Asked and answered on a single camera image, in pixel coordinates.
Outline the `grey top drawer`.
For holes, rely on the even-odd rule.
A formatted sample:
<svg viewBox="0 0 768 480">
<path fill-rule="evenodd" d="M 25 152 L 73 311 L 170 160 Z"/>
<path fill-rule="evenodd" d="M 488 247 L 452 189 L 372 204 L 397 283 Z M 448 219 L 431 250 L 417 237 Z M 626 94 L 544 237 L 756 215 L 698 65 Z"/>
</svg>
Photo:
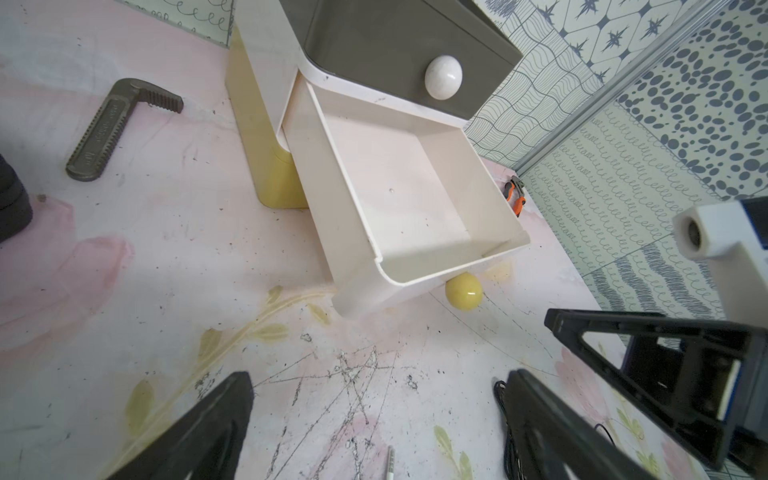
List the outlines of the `grey top drawer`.
<svg viewBox="0 0 768 480">
<path fill-rule="evenodd" d="M 468 120 L 522 60 L 520 50 L 473 1 L 284 1 L 309 60 L 336 77 Z M 428 65 L 455 58 L 463 80 L 437 100 Z"/>
</svg>

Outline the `black earphones small bundle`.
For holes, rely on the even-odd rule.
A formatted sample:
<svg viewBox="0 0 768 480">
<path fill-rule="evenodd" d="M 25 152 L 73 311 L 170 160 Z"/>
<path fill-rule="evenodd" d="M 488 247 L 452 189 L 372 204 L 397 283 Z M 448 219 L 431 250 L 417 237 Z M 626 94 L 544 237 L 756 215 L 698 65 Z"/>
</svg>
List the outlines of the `black earphones small bundle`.
<svg viewBox="0 0 768 480">
<path fill-rule="evenodd" d="M 493 385 L 493 395 L 497 406 L 499 407 L 503 419 L 504 425 L 504 452 L 503 452 L 503 467 L 506 478 L 509 480 L 524 480 L 525 477 L 521 470 L 521 463 L 516 449 L 512 432 L 508 425 L 507 411 L 505 408 L 505 391 L 506 383 L 502 380 L 497 380 Z"/>
</svg>

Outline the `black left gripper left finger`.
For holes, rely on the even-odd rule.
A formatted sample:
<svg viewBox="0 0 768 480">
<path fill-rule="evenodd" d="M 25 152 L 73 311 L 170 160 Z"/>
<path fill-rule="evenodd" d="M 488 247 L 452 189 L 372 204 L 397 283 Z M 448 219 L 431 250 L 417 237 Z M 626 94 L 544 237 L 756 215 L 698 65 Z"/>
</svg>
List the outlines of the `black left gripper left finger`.
<svg viewBox="0 0 768 480">
<path fill-rule="evenodd" d="M 233 479 L 253 408 L 250 375 L 230 374 L 112 479 Z"/>
</svg>

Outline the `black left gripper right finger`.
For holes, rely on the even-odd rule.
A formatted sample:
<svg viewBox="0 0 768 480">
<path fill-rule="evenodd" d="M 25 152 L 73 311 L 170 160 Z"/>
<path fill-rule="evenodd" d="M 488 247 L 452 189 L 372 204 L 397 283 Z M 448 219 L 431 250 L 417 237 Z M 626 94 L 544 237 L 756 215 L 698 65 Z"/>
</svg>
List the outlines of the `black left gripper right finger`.
<svg viewBox="0 0 768 480">
<path fill-rule="evenodd" d="M 509 373 L 503 404 L 513 479 L 652 477 L 524 369 Z"/>
</svg>

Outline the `white drawer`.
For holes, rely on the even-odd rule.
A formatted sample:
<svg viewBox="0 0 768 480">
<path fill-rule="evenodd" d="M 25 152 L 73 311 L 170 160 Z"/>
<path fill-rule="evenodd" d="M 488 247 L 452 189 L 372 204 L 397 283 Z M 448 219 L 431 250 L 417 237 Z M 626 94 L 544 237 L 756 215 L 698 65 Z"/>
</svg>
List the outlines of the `white drawer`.
<svg viewBox="0 0 768 480">
<path fill-rule="evenodd" d="M 418 297 L 530 241 L 459 128 L 299 78 L 283 131 L 341 316 Z"/>
</svg>

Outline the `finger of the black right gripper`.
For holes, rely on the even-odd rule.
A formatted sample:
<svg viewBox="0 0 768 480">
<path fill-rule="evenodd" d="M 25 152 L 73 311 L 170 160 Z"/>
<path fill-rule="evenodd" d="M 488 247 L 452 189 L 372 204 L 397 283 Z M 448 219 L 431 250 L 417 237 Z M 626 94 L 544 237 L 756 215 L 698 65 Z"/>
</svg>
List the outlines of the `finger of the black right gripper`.
<svg viewBox="0 0 768 480">
<path fill-rule="evenodd" d="M 658 313 L 551 308 L 568 350 L 709 467 L 767 468 L 767 331 Z"/>
</svg>

